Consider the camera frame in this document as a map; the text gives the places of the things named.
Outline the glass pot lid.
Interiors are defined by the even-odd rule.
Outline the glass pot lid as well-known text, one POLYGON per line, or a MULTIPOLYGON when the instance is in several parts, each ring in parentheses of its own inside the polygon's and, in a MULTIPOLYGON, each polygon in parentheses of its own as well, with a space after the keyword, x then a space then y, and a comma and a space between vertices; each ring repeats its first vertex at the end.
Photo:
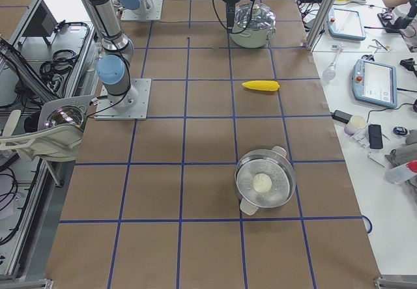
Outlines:
POLYGON ((273 10, 263 3, 246 3, 235 9, 235 25, 233 32, 258 31, 269 29, 276 24, 276 15, 273 10))

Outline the yellow corn cob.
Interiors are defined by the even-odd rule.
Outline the yellow corn cob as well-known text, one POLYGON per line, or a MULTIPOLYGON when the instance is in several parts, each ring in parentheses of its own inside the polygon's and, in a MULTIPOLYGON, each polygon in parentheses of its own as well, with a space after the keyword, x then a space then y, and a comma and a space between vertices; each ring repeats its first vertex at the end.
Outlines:
POLYGON ((280 89, 280 84, 277 81, 269 80, 251 80, 242 83, 242 86, 250 90, 276 92, 280 89))

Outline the large steel pot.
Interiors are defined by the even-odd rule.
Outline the large steel pot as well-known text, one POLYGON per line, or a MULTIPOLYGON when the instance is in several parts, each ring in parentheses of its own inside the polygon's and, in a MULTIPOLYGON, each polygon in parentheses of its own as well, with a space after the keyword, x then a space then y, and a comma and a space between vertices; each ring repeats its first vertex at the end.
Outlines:
POLYGON ((243 48, 261 48, 272 40, 275 33, 276 28, 269 27, 266 29, 246 29, 243 33, 230 34, 230 36, 234 43, 243 48))

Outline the steel steamer pot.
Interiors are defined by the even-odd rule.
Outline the steel steamer pot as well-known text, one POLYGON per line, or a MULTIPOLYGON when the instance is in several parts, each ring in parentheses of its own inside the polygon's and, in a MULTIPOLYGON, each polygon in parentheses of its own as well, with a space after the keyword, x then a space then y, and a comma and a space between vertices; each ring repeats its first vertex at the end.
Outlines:
POLYGON ((235 169, 240 210, 254 215, 258 210, 278 208, 287 203, 296 188, 296 174, 287 151, 275 146, 243 155, 235 169))

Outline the far teach pendant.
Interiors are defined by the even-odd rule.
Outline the far teach pendant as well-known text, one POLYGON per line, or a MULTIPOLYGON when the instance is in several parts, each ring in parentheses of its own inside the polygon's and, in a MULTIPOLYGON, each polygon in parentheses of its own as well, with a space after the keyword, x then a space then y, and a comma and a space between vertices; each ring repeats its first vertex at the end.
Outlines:
POLYGON ((328 31, 334 38, 362 41, 366 32, 360 14, 355 10, 332 7, 328 13, 328 31))

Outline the teach pendant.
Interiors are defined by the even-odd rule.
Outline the teach pendant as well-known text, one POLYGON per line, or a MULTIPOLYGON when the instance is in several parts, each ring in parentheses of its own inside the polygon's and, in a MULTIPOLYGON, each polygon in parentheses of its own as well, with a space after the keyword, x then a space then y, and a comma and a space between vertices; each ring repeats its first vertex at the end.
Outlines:
POLYGON ((358 101, 387 108, 397 107, 397 74, 394 66, 357 60, 352 69, 351 88, 358 101))
POLYGON ((366 32, 360 14, 355 10, 332 7, 328 13, 328 31, 334 38, 362 41, 366 32))

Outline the black power adapter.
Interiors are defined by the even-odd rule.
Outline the black power adapter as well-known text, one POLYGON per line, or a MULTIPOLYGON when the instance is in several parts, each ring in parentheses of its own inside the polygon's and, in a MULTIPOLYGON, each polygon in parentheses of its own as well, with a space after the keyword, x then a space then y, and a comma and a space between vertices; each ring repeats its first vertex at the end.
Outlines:
POLYGON ((336 121, 344 123, 344 124, 347 124, 352 117, 351 114, 345 113, 345 112, 340 111, 340 110, 335 110, 335 111, 331 112, 331 116, 332 116, 333 120, 336 120, 336 121))

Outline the purple white cup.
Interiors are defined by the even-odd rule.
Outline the purple white cup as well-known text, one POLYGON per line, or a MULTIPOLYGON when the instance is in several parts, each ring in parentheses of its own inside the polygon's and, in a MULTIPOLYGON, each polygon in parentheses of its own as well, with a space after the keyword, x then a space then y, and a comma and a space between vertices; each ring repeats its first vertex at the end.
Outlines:
POLYGON ((361 117, 359 115, 353 115, 344 127, 344 132, 347 135, 352 136, 360 130, 364 129, 366 125, 367 121, 364 117, 361 117))

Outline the white steamed bun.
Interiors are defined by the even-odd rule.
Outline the white steamed bun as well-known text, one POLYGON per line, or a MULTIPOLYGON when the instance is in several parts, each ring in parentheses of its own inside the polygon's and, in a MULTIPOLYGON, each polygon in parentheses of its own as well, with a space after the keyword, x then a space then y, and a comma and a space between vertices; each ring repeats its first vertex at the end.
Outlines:
POLYGON ((258 173, 253 177, 252 187, 258 193, 267 193, 272 188, 272 180, 265 173, 258 173))

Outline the glass lid on chair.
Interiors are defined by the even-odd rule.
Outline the glass lid on chair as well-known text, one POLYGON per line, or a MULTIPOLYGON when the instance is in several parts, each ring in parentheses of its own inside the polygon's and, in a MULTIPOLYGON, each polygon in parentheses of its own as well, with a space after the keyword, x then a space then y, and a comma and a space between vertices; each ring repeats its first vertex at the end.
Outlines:
POLYGON ((65 105, 52 111, 44 122, 45 128, 52 128, 61 124, 71 124, 81 127, 84 122, 84 112, 76 106, 65 105))

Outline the black phone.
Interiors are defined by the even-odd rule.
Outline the black phone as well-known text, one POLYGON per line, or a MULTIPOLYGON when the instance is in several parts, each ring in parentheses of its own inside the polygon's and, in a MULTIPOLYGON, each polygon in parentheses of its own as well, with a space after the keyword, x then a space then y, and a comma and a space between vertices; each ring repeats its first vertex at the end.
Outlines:
POLYGON ((382 130, 379 124, 370 124, 368 126, 368 137, 370 149, 383 149, 382 130))

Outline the black computer mouse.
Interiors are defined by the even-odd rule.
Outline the black computer mouse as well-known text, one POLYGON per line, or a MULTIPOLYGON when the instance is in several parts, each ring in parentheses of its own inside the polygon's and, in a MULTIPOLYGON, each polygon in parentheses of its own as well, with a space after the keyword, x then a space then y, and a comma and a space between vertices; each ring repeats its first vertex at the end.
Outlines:
POLYGON ((398 135, 398 136, 405 136, 409 132, 408 129, 406 129, 403 126, 396 126, 396 127, 393 128, 392 131, 395 135, 398 135))

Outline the grey cloth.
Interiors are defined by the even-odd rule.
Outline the grey cloth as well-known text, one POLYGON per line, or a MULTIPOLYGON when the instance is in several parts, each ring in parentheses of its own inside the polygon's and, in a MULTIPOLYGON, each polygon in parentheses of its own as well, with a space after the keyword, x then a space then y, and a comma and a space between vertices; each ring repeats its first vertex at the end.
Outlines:
POLYGON ((409 135, 405 146, 391 150, 385 158, 394 167, 416 160, 416 134, 409 135))

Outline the plastic bottle red cap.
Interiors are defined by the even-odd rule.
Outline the plastic bottle red cap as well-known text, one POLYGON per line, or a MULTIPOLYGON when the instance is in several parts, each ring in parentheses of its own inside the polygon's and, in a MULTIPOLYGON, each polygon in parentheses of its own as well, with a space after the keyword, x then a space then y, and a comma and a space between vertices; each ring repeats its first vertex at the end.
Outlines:
POLYGON ((416 176, 416 160, 404 163, 386 171, 385 179, 393 184, 400 184, 416 176))

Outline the aluminium frame post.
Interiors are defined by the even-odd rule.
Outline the aluminium frame post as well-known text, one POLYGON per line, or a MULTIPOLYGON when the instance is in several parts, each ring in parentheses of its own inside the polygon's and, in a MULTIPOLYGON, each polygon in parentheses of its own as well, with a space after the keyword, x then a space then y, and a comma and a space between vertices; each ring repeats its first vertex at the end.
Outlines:
POLYGON ((309 34, 306 39, 305 47, 307 50, 312 50, 313 46, 320 34, 320 32, 323 29, 323 24, 325 23, 328 13, 331 9, 331 6, 333 5, 335 0, 323 0, 321 3, 321 6, 319 8, 319 11, 315 17, 314 24, 312 28, 309 31, 309 34))

